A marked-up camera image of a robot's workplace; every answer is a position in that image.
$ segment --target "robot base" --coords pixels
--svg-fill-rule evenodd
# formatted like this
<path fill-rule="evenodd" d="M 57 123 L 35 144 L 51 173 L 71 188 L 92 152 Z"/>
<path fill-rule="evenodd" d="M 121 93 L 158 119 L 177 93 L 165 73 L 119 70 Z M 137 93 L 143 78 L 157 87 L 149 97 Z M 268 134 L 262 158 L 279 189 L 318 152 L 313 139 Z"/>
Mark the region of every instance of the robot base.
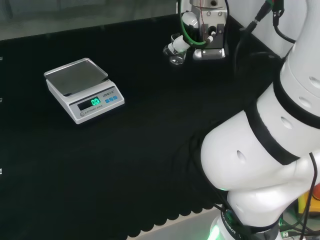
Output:
<path fill-rule="evenodd" d="M 274 224 L 270 229 L 251 235 L 257 240 L 282 240 L 279 225 Z M 243 240 L 244 236 L 233 229 L 231 222 L 223 214 L 212 222 L 208 240 Z"/>

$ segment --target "green cable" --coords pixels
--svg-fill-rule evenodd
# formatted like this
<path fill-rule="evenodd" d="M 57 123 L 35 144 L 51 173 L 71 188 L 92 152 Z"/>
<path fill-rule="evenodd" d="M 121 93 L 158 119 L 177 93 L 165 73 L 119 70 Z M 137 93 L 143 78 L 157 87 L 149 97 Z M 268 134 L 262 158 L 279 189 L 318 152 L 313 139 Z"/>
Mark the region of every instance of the green cable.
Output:
<path fill-rule="evenodd" d="M 206 43 L 206 41 L 203 41 L 203 42 L 197 42 L 197 41 L 194 41 L 187 33 L 186 29 L 185 29 L 185 25 L 184 25 L 184 21 L 182 20 L 182 4 L 180 5 L 180 21 L 181 21 L 181 28 L 182 28 L 182 31 L 183 31 L 183 36 L 185 36 L 187 38 L 187 40 L 189 41 L 189 43 L 191 44 L 194 44 L 194 45 L 198 45 L 198 46 L 201 46 L 201 45 L 204 45 Z"/>

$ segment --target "black band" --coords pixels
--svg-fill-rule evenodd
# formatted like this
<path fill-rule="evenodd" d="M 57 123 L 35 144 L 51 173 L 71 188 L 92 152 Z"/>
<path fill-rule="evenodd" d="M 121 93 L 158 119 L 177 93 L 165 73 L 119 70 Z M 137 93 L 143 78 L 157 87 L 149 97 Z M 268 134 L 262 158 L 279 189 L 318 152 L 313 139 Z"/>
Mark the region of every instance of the black band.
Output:
<path fill-rule="evenodd" d="M 250 104 L 250 106 L 245 110 L 245 113 L 255 137 L 275 160 L 277 160 L 282 165 L 289 165 L 299 159 L 298 156 L 295 156 L 285 150 L 272 137 L 268 128 L 259 115 L 256 102 Z"/>
<path fill-rule="evenodd" d="M 296 104 L 284 90 L 284 87 L 280 82 L 280 75 L 278 72 L 275 77 L 275 81 L 273 82 L 274 94 L 284 110 L 300 122 L 310 127 L 320 129 L 320 117 L 313 115 Z"/>
<path fill-rule="evenodd" d="M 232 221 L 229 219 L 229 216 L 232 217 L 233 213 L 229 211 L 229 214 L 227 212 L 221 212 L 221 219 L 224 227 L 227 229 L 229 234 L 235 239 L 235 240 L 249 240 L 249 239 L 261 239 L 260 237 L 253 238 L 254 235 L 257 233 L 262 233 L 266 231 L 270 231 L 275 226 L 278 225 L 279 221 L 276 221 L 275 223 L 269 225 L 269 226 L 263 226 L 263 227 L 256 227 L 256 226 L 240 226 L 238 224 L 232 223 Z M 279 232 L 279 226 L 277 226 L 277 229 L 275 229 L 274 236 L 270 239 L 276 239 L 278 232 Z"/>

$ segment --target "black tablecloth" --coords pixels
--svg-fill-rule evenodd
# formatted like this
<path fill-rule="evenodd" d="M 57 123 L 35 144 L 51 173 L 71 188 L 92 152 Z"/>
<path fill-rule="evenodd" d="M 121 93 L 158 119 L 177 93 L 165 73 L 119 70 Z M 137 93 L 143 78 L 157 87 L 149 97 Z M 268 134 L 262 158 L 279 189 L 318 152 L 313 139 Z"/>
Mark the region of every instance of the black tablecloth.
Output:
<path fill-rule="evenodd" d="M 268 83 L 235 81 L 228 59 L 170 66 L 162 50 L 178 31 L 171 15 L 1 43 L 1 240 L 122 240 L 218 202 L 191 191 L 183 143 Z M 43 74 L 82 58 L 109 74 L 125 105 L 76 125 Z"/>

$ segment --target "green indicator light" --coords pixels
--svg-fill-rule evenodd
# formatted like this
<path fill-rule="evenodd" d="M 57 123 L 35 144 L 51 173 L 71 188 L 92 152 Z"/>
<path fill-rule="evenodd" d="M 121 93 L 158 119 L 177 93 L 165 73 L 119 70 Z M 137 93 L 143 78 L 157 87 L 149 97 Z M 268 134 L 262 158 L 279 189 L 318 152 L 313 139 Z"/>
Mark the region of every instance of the green indicator light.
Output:
<path fill-rule="evenodd" d="M 220 234 L 220 230 L 219 230 L 219 227 L 217 225 L 215 225 L 211 232 L 210 232 L 210 235 L 208 237 L 208 240 L 216 240 L 218 239 L 219 237 L 219 234 Z"/>

